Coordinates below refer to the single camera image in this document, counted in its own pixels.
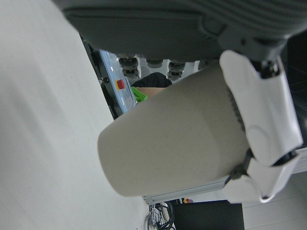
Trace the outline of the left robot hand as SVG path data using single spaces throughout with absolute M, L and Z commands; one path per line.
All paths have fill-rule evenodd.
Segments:
M 304 0 L 57 0 L 127 77 L 137 59 L 206 69 L 121 115 L 99 135 L 104 174 L 122 196 L 153 196 L 222 180 L 231 203 L 270 201 L 289 180 L 303 138 L 280 57 L 307 28 Z

